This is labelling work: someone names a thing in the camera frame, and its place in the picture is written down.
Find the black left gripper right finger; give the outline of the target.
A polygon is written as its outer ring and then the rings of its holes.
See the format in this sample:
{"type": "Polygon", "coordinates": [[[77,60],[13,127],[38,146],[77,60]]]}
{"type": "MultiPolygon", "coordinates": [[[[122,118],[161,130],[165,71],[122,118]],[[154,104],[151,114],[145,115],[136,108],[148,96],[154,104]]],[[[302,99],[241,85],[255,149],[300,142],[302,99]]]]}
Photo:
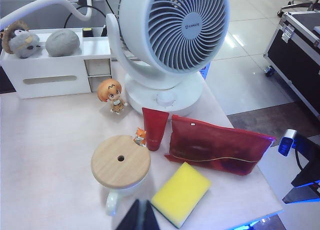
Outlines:
{"type": "Polygon", "coordinates": [[[146,201],[144,212],[144,230],[159,230],[159,225],[149,200],[146,201]]]}

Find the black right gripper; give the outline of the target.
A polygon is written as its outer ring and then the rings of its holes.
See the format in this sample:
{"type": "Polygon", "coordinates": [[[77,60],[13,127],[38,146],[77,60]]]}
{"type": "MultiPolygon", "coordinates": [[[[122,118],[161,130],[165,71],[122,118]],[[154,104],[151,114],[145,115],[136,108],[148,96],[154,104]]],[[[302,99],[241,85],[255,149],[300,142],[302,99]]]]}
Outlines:
{"type": "Polygon", "coordinates": [[[320,182],[320,146],[300,133],[296,135],[296,162],[301,172],[292,180],[294,187],[282,201],[285,204],[319,202],[320,185],[312,183],[320,182]],[[308,160],[305,167],[298,153],[308,160]]]}

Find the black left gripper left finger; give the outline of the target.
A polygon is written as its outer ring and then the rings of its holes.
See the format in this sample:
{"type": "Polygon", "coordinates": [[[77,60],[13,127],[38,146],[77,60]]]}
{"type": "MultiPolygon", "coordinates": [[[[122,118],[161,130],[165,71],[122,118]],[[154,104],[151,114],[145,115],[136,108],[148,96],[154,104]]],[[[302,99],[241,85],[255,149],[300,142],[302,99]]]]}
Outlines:
{"type": "Polygon", "coordinates": [[[138,225],[138,217],[140,212],[140,200],[136,199],[130,209],[116,227],[116,230],[135,230],[138,225]]]}

